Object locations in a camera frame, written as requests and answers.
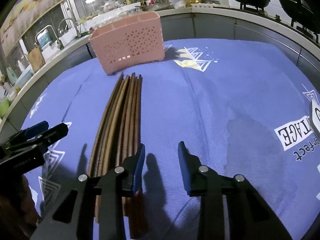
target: plastic bag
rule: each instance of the plastic bag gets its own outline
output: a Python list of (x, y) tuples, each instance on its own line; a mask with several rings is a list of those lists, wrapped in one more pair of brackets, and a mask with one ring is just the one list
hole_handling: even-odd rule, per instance
[(186, 7), (186, 1), (180, 0), (179, 2), (175, 3), (174, 8), (185, 8)]

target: bundle of chopsticks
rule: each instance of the bundle of chopsticks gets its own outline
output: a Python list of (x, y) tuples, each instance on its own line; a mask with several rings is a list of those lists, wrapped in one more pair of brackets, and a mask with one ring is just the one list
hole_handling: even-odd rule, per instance
[[(121, 74), (103, 112), (93, 144), (88, 175), (98, 177), (120, 166), (135, 155), (140, 143), (142, 77), (132, 73), (124, 79)], [(95, 218), (98, 222), (100, 196), (96, 200)], [(137, 239), (147, 231), (142, 192), (133, 198), (123, 198), (124, 215), (129, 217), (130, 237)]]

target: pink plastic basket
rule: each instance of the pink plastic basket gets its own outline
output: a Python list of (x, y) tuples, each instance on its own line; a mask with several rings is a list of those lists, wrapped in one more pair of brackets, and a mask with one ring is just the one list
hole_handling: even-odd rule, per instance
[(132, 65), (164, 59), (160, 16), (156, 12), (135, 14), (102, 26), (89, 41), (108, 75)]

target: blue tablecloth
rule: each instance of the blue tablecloth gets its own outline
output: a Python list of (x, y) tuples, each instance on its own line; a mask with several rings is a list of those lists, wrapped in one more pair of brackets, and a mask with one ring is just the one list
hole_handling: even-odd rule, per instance
[[(300, 239), (320, 211), (320, 146), (308, 124), (310, 99), (319, 94), (270, 44), (190, 39), (165, 45), (164, 61), (124, 71), (143, 76), (146, 239), (196, 239), (200, 200), (183, 188), (177, 155), (182, 140), (203, 165), (247, 177), (293, 239)], [(68, 136), (45, 155), (46, 165), (26, 174), (42, 214), (86, 172), (118, 77), (107, 76), (96, 58), (84, 62), (58, 76), (27, 116), (23, 128), (43, 120), (69, 126)]]

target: white label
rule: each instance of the white label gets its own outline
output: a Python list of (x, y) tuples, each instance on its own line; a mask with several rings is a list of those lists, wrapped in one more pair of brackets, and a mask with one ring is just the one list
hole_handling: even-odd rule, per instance
[(312, 128), (315, 131), (315, 134), (318, 136), (320, 132), (320, 106), (317, 104), (317, 102), (312, 99), (311, 101), (311, 122), (312, 122)]
[(286, 123), (275, 129), (281, 141), (283, 150), (288, 150), (307, 138), (313, 131), (310, 128), (308, 116), (304, 116), (297, 121)]

